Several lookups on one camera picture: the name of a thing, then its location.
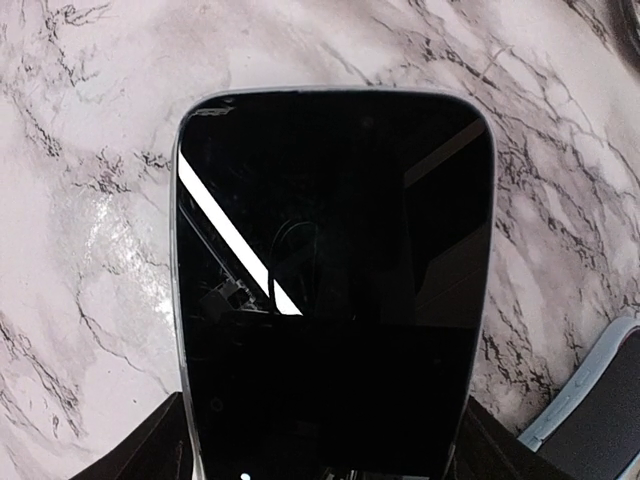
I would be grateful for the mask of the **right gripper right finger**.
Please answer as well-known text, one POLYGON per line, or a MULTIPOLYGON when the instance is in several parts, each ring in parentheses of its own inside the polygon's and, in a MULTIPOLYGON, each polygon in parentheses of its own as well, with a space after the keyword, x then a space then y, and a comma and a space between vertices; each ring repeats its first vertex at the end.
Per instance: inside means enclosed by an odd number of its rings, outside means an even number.
POLYGON ((570 479, 525 447, 475 399, 469 399, 449 467, 453 480, 570 479))

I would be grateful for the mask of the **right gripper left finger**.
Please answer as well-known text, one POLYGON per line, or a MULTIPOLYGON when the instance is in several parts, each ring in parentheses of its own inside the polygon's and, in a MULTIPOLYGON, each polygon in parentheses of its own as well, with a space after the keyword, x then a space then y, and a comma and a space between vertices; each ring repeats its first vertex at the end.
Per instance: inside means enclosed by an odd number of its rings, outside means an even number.
POLYGON ((174 392, 113 450, 73 480, 188 480, 193 452, 183 395, 174 392))

